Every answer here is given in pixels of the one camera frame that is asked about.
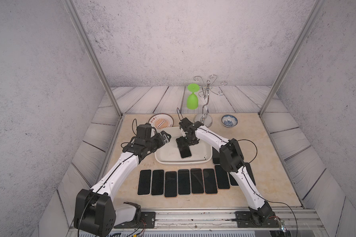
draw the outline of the black phone screen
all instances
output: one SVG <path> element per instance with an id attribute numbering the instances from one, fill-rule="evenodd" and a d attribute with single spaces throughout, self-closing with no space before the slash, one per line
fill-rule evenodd
<path id="1" fill-rule="evenodd" d="M 152 191 L 153 196 L 163 195 L 164 194 L 164 170 L 156 169 L 153 170 L 152 174 Z"/>
<path id="2" fill-rule="evenodd" d="M 138 195 L 147 195 L 150 193 L 150 178 L 152 170 L 144 169 L 140 171 L 140 178 L 138 179 Z"/>
<path id="3" fill-rule="evenodd" d="M 212 163 L 214 165 L 220 164 L 220 154 L 215 148 L 212 148 Z"/>
<path id="4" fill-rule="evenodd" d="M 165 197 L 177 196 L 177 172 L 169 171 L 165 173 Z"/>
<path id="5" fill-rule="evenodd" d="M 229 176 L 229 182 L 231 183 L 231 186 L 239 186 L 236 179 L 230 173 L 228 173 L 228 176 Z"/>
<path id="6" fill-rule="evenodd" d="M 220 165 L 215 165 L 215 172 L 218 189 L 229 189 L 230 186 L 227 172 Z"/>
<path id="7" fill-rule="evenodd" d="M 218 193 L 214 169 L 203 169 L 204 190 L 206 194 Z"/>
<path id="8" fill-rule="evenodd" d="M 191 193 L 204 193 L 203 176 L 201 169 L 191 169 Z"/>
<path id="9" fill-rule="evenodd" d="M 188 195 L 190 193 L 190 171 L 188 169 L 180 169 L 178 170 L 178 194 Z"/>
<path id="10" fill-rule="evenodd" d="M 177 146 L 179 152 L 181 154 L 181 158 L 188 158 L 191 157 L 191 151 L 189 145 L 187 145 L 185 138 L 183 136 L 177 138 L 175 140 L 177 142 Z"/>

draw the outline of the gray textured wall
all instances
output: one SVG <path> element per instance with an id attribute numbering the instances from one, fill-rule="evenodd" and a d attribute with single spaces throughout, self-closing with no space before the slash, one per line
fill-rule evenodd
<path id="1" fill-rule="evenodd" d="M 0 0 L 0 236 L 30 236 L 104 89 L 60 0 Z"/>
<path id="2" fill-rule="evenodd" d="M 356 208 L 356 0 L 329 0 L 278 95 Z"/>
<path id="3" fill-rule="evenodd" d="M 74 0 L 110 86 L 271 85 L 314 0 Z"/>

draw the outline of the ceramic plate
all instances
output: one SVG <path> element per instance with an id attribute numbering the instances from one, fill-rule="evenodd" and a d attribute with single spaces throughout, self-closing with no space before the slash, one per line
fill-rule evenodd
<path id="1" fill-rule="evenodd" d="M 159 113 L 153 115 L 149 119 L 149 123 L 156 129 L 161 130 L 167 127 L 172 127 L 174 124 L 174 120 L 170 115 L 167 115 L 165 113 Z"/>

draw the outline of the black motor housing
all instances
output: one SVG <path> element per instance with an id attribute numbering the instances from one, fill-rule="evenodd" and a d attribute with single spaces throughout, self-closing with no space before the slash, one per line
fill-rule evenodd
<path id="1" fill-rule="evenodd" d="M 78 193 L 75 204 L 75 228 L 105 237 L 112 230 L 115 220 L 116 213 L 111 197 L 86 189 Z"/>
<path id="2" fill-rule="evenodd" d="M 237 173 L 238 169 L 245 165 L 239 143 L 234 138 L 219 148 L 219 155 L 220 165 L 226 172 Z"/>

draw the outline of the blue and white bowl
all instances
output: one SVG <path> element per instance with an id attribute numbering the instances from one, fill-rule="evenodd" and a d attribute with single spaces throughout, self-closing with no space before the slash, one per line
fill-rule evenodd
<path id="1" fill-rule="evenodd" d="M 234 127 L 237 124 L 237 118 L 232 115 L 224 115 L 222 117 L 222 123 L 226 127 Z"/>

